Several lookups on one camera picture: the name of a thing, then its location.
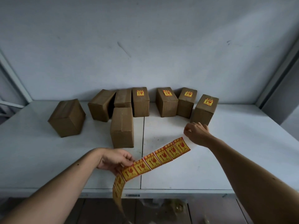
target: right arm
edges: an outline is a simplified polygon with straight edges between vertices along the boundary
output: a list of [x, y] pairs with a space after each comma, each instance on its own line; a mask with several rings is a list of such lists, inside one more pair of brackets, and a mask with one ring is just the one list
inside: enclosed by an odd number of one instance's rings
[[184, 134], [215, 155], [254, 223], [299, 223], [299, 193], [296, 190], [212, 136], [206, 125], [188, 123]]

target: scratch on wall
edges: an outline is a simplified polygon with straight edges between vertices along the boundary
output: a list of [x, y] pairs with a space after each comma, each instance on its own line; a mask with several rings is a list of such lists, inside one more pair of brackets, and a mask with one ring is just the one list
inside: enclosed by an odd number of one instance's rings
[[127, 52], [127, 51], [124, 49], [124, 47], [121, 45], [121, 43], [120, 43], [119, 41], [117, 42], [117, 44], [118, 44], [118, 46], [119, 46], [123, 51], [125, 51], [125, 53], [129, 56], [129, 58], [132, 57], [132, 56], [130, 55], [130, 53]]

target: left arm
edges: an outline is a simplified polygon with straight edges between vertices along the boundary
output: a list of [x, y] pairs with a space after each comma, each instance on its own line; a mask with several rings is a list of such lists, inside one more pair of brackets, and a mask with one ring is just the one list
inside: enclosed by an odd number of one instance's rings
[[119, 166], [132, 164], [132, 155], [123, 149], [93, 149], [13, 209], [0, 224], [62, 224], [95, 168], [117, 173]]

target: strip of fragile stickers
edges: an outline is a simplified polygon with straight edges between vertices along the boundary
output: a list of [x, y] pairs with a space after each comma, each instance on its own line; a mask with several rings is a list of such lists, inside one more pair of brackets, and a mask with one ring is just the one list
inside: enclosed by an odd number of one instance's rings
[[113, 200], [119, 210], [124, 214], [121, 205], [121, 194], [127, 181], [173, 161], [189, 151], [190, 148], [185, 143], [183, 137], [180, 137], [140, 160], [135, 161], [132, 166], [121, 169], [115, 178], [112, 188]]

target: brown cardboard box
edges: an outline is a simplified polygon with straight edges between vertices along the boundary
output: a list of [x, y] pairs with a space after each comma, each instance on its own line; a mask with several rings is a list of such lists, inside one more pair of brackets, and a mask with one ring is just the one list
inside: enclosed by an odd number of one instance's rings
[[114, 107], [132, 107], [131, 97], [132, 89], [123, 89], [116, 91]]
[[88, 103], [88, 108], [94, 120], [108, 122], [112, 117], [115, 93], [115, 90], [101, 90]]
[[134, 117], [150, 115], [150, 97], [146, 87], [132, 89]]
[[201, 124], [208, 125], [216, 110], [219, 98], [211, 97], [209, 95], [202, 95], [197, 103], [192, 122], [200, 122]]
[[78, 99], [60, 101], [48, 122], [60, 137], [67, 137], [80, 134], [85, 116]]
[[114, 108], [110, 135], [114, 148], [134, 147], [133, 112], [131, 107]]
[[157, 88], [156, 105], [161, 117], [175, 116], [178, 99], [170, 87]]
[[178, 97], [178, 109], [176, 114], [185, 118], [190, 118], [196, 99], [197, 90], [184, 87]]

